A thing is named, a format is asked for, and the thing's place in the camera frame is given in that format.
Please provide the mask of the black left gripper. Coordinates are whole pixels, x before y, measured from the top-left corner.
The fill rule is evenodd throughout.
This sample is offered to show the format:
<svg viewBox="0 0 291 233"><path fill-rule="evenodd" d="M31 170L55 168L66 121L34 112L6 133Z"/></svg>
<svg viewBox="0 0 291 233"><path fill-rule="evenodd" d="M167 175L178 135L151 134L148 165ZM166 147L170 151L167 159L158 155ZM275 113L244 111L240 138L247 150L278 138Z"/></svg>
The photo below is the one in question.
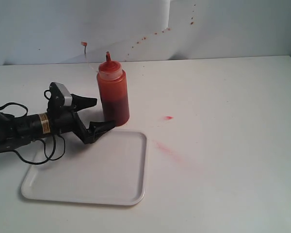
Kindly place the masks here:
<svg viewBox="0 0 291 233"><path fill-rule="evenodd" d="M47 114L54 133L60 135L73 132L83 143L92 144L116 127L114 120L106 122L91 121L87 129L81 121L78 111L95 107L97 99L75 94L71 96L72 103L69 107L57 107L51 102L50 98L48 99Z"/></svg>

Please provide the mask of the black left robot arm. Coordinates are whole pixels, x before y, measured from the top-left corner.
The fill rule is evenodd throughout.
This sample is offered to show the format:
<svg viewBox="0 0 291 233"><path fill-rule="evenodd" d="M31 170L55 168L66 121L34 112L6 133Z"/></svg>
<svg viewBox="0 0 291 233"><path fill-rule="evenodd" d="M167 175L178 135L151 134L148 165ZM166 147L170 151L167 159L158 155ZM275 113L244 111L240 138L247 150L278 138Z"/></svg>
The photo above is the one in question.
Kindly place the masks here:
<svg viewBox="0 0 291 233"><path fill-rule="evenodd" d="M5 104L0 107L0 151L17 149L38 139L70 132L84 144L92 144L115 127L114 121L90 122L89 127L85 127L78 111L96 104L96 98L51 94L46 112L20 117L3 113L2 110L8 106Z"/></svg>

